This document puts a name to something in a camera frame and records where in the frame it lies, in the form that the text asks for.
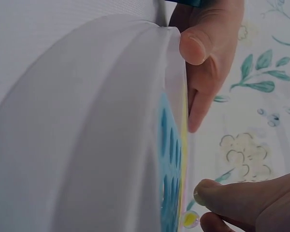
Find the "white fabric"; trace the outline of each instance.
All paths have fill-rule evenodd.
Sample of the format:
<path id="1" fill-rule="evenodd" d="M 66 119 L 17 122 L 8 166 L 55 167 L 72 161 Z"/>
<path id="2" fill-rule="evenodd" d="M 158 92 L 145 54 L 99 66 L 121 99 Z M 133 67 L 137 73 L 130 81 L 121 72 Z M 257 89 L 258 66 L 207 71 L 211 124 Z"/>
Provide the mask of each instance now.
<path id="1" fill-rule="evenodd" d="M 135 15 L 155 22 L 162 0 L 0 0 L 0 103 L 56 41 L 95 18 Z"/>
<path id="2" fill-rule="evenodd" d="M 160 232 L 158 107 L 164 86 L 183 94 L 179 38 L 109 15 L 21 76 L 0 107 L 0 232 Z"/>

